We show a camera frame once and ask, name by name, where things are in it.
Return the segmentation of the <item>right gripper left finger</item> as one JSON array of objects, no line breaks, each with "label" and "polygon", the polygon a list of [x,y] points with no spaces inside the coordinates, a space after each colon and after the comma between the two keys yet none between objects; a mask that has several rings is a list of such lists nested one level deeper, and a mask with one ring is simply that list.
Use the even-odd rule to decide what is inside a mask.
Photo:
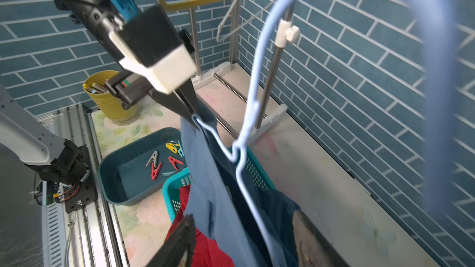
[{"label": "right gripper left finger", "polygon": [[185,216],[147,267],[190,267],[196,245],[195,230],[193,215]]}]

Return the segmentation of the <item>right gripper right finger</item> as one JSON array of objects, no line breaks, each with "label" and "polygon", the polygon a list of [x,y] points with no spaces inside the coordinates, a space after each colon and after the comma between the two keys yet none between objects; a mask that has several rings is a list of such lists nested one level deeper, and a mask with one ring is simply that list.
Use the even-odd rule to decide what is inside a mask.
[{"label": "right gripper right finger", "polygon": [[294,212],[292,223],[299,267],[349,267],[303,211]]}]

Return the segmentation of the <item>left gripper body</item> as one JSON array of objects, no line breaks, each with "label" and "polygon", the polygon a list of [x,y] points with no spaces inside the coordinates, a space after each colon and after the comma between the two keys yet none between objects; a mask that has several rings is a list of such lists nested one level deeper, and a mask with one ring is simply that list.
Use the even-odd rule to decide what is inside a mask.
[{"label": "left gripper body", "polygon": [[124,110],[129,110],[145,97],[153,100],[153,88],[141,75],[123,70],[105,82],[106,89],[121,102]]}]

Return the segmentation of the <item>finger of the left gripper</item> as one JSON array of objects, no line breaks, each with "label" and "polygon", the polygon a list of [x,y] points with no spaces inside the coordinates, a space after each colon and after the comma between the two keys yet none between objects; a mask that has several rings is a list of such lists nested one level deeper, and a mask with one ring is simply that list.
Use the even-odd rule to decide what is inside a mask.
[{"label": "finger of the left gripper", "polygon": [[177,93],[165,95],[155,89],[150,89],[148,91],[148,96],[159,105],[162,105],[170,111],[178,114],[183,119],[192,118],[192,108]]},{"label": "finger of the left gripper", "polygon": [[199,113],[199,102],[191,79],[188,79],[178,88],[178,95],[191,114]]}]

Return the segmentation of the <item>red t-shirt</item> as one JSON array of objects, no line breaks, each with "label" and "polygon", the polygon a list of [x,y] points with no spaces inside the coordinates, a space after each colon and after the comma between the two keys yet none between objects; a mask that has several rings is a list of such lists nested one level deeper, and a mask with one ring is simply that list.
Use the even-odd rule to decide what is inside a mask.
[{"label": "red t-shirt", "polygon": [[[184,218],[184,211],[187,207],[190,193],[190,185],[179,189],[181,207],[176,213],[175,219],[167,233],[165,241],[169,239],[173,231],[178,227]],[[195,230],[196,245],[194,247],[192,267],[233,267],[232,259],[222,250],[217,243],[208,239],[198,229]]]}]

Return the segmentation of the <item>white wire hanger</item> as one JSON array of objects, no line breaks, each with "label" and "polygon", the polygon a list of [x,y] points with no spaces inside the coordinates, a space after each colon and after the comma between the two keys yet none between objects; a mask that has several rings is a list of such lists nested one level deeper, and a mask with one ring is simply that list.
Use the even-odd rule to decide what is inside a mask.
[{"label": "white wire hanger", "polygon": [[217,35],[216,35],[216,42],[217,43],[223,43],[225,40],[229,39],[231,36],[233,36],[235,33],[239,32],[243,27],[245,27],[247,24],[249,24],[251,21],[253,21],[255,18],[257,18],[259,15],[261,15],[264,11],[269,9],[276,1],[277,0],[272,0],[260,12],[258,12],[256,15],[252,16],[245,23],[243,23],[240,26],[237,26],[235,28],[232,28],[229,33],[227,33],[226,35],[221,37],[221,31],[222,31],[222,29],[223,29],[223,27],[224,27],[224,25],[225,25],[225,23],[226,23],[226,21],[229,17],[231,18],[231,23],[236,23],[236,22],[239,21],[238,7],[239,7],[239,3],[241,2],[241,0],[233,0],[229,10],[226,12],[226,14],[223,17],[222,21],[218,25]]}]

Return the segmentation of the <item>grey clothespin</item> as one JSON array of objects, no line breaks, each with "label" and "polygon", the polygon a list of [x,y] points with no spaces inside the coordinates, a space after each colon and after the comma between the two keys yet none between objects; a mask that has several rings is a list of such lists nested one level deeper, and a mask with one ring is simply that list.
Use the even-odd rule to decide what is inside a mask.
[{"label": "grey clothespin", "polygon": [[151,157],[148,159],[148,162],[146,164],[146,167],[151,167],[152,169],[156,169],[157,168],[157,160],[158,160],[158,151],[154,151],[151,155]]}]

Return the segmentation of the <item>blue grey t-shirt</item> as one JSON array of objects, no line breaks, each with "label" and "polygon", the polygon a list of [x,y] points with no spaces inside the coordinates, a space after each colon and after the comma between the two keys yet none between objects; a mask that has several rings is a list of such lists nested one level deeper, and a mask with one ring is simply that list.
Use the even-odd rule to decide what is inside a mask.
[{"label": "blue grey t-shirt", "polygon": [[[216,242],[236,267],[269,267],[267,246],[236,181],[236,164],[223,153],[211,132],[181,121],[182,143],[192,183],[185,214],[196,228]],[[246,189],[263,219],[280,264],[298,265],[292,225],[300,207],[285,194],[257,187],[243,172]]]}]

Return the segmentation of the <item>light blue wire hanger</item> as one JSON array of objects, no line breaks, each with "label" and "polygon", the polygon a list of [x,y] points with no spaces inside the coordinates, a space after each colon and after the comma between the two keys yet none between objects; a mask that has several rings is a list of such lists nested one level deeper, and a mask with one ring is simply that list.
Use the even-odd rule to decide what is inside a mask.
[{"label": "light blue wire hanger", "polygon": [[475,0],[448,0],[457,32],[453,139],[427,154],[446,99],[428,92],[432,0],[297,0],[252,151],[276,187],[356,267],[475,264]]}]

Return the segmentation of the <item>yellow clothespin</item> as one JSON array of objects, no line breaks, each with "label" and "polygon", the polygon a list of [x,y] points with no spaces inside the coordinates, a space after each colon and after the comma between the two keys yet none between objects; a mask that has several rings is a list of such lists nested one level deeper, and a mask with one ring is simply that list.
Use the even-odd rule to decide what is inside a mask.
[{"label": "yellow clothespin", "polygon": [[178,153],[178,145],[176,143],[171,143],[171,142],[166,143],[165,147],[174,154]]}]

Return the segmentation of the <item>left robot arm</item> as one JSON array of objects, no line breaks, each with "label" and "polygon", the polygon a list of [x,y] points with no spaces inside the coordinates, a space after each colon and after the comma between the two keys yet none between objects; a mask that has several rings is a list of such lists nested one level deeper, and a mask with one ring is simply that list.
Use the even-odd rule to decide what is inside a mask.
[{"label": "left robot arm", "polygon": [[136,0],[1,0],[1,143],[40,179],[77,185],[90,174],[80,148],[36,116],[85,100],[80,82],[115,71],[103,86],[129,111],[141,99],[191,119],[193,47],[164,7]]}]

